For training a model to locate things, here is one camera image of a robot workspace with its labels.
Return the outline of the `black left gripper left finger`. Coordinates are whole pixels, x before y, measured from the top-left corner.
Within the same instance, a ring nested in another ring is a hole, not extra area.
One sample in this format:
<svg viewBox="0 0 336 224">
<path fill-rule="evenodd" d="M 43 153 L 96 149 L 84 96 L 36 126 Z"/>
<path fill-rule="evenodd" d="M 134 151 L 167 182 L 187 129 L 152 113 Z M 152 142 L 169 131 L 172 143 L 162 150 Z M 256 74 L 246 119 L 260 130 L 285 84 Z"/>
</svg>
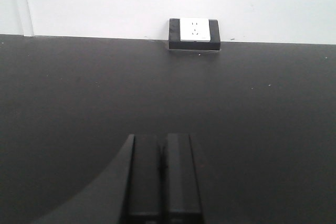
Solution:
<svg viewBox="0 0 336 224">
<path fill-rule="evenodd" d="M 135 137 L 128 215 L 161 215 L 160 147 L 155 135 Z"/>
</svg>

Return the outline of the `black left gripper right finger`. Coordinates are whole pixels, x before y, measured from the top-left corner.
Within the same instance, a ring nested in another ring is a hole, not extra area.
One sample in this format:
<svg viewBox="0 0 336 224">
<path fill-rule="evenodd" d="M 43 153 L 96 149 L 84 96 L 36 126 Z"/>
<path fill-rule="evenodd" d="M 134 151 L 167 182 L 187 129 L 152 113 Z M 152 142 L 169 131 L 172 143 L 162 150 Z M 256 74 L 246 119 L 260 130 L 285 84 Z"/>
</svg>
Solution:
<svg viewBox="0 0 336 224">
<path fill-rule="evenodd" d="M 170 133 L 163 147 L 165 211 L 170 216 L 202 214 L 188 134 Z"/>
</svg>

